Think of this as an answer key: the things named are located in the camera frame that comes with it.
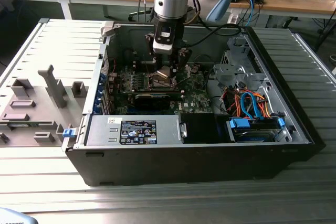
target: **power supply label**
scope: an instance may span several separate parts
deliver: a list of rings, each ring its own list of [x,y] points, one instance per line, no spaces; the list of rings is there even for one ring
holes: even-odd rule
[[[120,144],[157,144],[156,121],[122,121]]]

